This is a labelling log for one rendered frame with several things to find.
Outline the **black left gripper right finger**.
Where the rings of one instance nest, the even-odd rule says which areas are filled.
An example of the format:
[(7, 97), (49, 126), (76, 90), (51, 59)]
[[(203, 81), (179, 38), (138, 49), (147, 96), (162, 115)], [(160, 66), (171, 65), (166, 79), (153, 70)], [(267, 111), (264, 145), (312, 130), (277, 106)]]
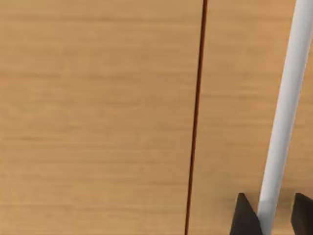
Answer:
[(313, 199), (299, 192), (295, 194), (291, 225), (295, 235), (313, 235)]

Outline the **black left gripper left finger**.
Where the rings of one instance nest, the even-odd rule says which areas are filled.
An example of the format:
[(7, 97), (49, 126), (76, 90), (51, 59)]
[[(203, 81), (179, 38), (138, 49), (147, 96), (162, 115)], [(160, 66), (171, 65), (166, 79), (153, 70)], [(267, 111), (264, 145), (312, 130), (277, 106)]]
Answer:
[(237, 196), (229, 235), (263, 235), (260, 221), (242, 192)]

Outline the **long white metal handle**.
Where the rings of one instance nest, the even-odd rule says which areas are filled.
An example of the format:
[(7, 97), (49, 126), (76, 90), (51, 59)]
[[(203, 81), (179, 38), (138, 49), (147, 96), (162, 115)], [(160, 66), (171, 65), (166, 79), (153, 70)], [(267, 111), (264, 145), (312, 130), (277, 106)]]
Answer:
[(313, 0), (295, 0), (286, 57), (260, 190), (257, 217), (271, 235), (313, 35)]

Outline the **wooden door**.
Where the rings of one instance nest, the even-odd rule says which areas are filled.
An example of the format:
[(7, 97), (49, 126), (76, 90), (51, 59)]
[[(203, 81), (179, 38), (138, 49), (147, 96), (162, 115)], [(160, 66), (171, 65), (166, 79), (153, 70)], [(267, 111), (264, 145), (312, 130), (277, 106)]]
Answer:
[(203, 0), (0, 0), (0, 235), (184, 235)]
[(295, 0), (209, 0), (189, 235), (228, 235), (258, 206)]

